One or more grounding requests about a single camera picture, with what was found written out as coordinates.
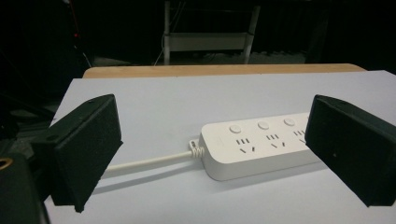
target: wooden table edge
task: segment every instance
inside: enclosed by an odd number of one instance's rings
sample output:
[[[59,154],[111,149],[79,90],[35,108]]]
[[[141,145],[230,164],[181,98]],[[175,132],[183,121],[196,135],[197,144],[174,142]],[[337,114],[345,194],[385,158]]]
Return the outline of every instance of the wooden table edge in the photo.
[[[109,66],[90,68],[85,71],[83,78],[194,77],[242,74],[295,74],[361,71],[366,70],[351,63]]]

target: white table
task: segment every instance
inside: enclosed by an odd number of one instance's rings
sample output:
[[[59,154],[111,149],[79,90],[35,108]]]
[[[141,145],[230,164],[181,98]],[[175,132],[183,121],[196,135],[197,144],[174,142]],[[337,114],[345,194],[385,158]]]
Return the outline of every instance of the white table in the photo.
[[[309,111],[315,94],[396,125],[387,72],[75,79],[55,118],[116,95],[124,144],[111,164],[183,152],[206,123]],[[200,161],[99,182],[82,214],[46,200],[52,223],[396,223],[396,206],[367,208],[322,162],[218,182]]]

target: power strip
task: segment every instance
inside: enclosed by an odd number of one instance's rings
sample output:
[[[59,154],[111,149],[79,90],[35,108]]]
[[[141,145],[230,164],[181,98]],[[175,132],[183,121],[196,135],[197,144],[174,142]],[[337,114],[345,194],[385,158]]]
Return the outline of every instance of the power strip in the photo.
[[[229,180],[318,162],[305,145],[309,113],[206,124],[191,147],[203,147],[207,174]]]

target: power cord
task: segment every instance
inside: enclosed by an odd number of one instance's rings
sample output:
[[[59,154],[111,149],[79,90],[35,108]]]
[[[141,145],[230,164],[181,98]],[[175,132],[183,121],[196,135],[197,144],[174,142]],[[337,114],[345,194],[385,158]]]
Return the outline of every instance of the power cord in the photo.
[[[204,155],[205,150],[203,147],[193,146],[191,147],[190,151],[171,156],[112,165],[107,167],[105,173],[102,175],[102,179],[157,169],[160,167],[188,161],[190,159],[201,159]]]

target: round button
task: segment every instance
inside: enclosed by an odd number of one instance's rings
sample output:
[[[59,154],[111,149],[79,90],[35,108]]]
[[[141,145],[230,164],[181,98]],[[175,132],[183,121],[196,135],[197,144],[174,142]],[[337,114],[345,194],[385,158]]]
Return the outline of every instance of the round button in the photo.
[[[288,125],[288,126],[294,126],[294,125],[295,125],[295,122],[294,122],[293,119],[284,119],[283,121],[284,121],[285,124]]]
[[[267,122],[265,122],[265,121],[259,121],[258,123],[257,123],[257,125],[259,126],[259,128],[261,128],[261,129],[263,129],[263,130],[268,130],[269,128],[270,128],[270,126],[268,125],[268,123]]]
[[[241,133],[242,132],[241,127],[239,127],[238,125],[232,125],[230,127],[230,131],[232,133]]]

